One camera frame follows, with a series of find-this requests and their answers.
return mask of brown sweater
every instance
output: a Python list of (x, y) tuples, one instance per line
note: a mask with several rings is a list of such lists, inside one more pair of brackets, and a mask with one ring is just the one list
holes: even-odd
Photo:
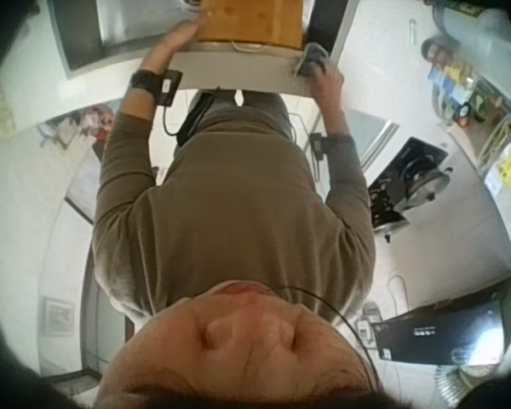
[[(343, 313), (370, 289), (375, 243), (353, 139), (328, 153), (322, 203), (303, 152), (253, 115), (204, 124), (178, 152), (162, 186), (152, 175), (152, 124), (119, 113), (100, 175), (93, 252), (99, 284), (143, 325), (183, 297), (233, 279), (294, 285)], [(298, 291), (277, 291), (328, 320)]]

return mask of light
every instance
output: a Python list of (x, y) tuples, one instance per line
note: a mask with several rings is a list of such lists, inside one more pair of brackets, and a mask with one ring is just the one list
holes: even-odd
[(503, 330), (493, 328), (480, 334), (468, 365), (491, 365), (500, 362), (503, 354)]

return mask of black appliance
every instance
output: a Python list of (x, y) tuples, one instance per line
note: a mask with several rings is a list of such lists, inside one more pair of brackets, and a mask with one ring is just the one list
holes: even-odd
[(372, 324), (383, 360), (494, 365), (511, 341), (511, 277), (482, 291)]
[(393, 234), (409, 226), (402, 211), (435, 200), (449, 185), (452, 168), (439, 169), (447, 155), (416, 138), (405, 143), (369, 188), (375, 234), (384, 236), (389, 243)]

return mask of hand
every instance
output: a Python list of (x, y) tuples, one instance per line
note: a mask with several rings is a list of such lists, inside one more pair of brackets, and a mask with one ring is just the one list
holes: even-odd
[(177, 24), (171, 32), (164, 34), (147, 53), (142, 61), (141, 69), (163, 75), (169, 66), (172, 55), (194, 38), (207, 20), (208, 14), (203, 11), (195, 20), (182, 21)]
[(323, 115), (341, 111), (342, 84), (344, 77), (336, 66), (315, 64), (308, 80), (310, 92)]

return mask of kitchen sink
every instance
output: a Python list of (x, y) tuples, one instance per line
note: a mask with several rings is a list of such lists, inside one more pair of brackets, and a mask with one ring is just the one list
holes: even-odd
[[(73, 77), (146, 49), (176, 23), (193, 17), (199, 0), (48, 0), (66, 73)], [(304, 42), (331, 53), (348, 0), (303, 0)]]

